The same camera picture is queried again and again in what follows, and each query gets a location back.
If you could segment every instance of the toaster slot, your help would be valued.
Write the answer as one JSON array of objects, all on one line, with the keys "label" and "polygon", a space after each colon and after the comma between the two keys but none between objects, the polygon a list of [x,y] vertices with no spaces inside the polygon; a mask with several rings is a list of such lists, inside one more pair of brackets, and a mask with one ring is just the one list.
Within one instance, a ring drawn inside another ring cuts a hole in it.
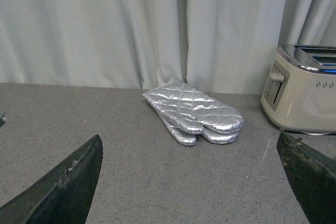
[{"label": "toaster slot", "polygon": [[281,86],[282,86],[282,82],[280,83],[279,88],[278,88],[278,91],[277,91],[277,94],[276,94],[275,97],[274,97],[273,104],[275,104],[275,101],[277,100],[277,97],[278,97],[279,91],[280,91],[280,89],[281,89]]}]

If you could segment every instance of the oven mitt thumb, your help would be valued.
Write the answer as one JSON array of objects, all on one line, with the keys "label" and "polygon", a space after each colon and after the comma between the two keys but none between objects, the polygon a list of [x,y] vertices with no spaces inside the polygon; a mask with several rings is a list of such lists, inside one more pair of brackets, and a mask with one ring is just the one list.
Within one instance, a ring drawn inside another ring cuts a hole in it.
[{"label": "oven mitt thumb", "polygon": [[238,133],[243,117],[236,109],[196,90],[182,81],[143,94],[171,125],[189,134],[201,134],[206,127],[222,135]]}]

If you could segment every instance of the pair of oven mitts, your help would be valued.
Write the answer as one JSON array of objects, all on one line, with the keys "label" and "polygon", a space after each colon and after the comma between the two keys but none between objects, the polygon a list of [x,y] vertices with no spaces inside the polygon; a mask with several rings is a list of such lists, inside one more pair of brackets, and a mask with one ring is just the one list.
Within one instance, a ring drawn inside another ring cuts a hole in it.
[{"label": "pair of oven mitts", "polygon": [[231,143],[243,124],[239,111],[182,81],[152,89],[143,96],[172,136],[185,146],[193,146],[198,134],[214,144]]}]

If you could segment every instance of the blue light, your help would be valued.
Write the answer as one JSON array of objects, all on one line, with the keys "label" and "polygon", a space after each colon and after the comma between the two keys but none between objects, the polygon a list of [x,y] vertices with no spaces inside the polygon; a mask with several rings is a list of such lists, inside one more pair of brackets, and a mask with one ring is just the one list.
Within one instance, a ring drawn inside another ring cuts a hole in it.
[{"label": "blue light", "polygon": [[327,73],[336,73],[336,70],[333,69],[321,69],[322,72],[327,72]]}]

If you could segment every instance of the gray countertop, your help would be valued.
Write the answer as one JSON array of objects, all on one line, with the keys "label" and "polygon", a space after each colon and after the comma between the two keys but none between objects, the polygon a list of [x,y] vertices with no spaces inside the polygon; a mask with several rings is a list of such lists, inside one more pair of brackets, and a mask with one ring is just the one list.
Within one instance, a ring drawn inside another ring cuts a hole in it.
[{"label": "gray countertop", "polygon": [[[259,95],[210,94],[244,117],[238,139],[176,142],[144,90],[0,84],[0,205],[95,134],[104,157],[87,223],[308,223]],[[335,135],[304,141],[335,158]]]}]

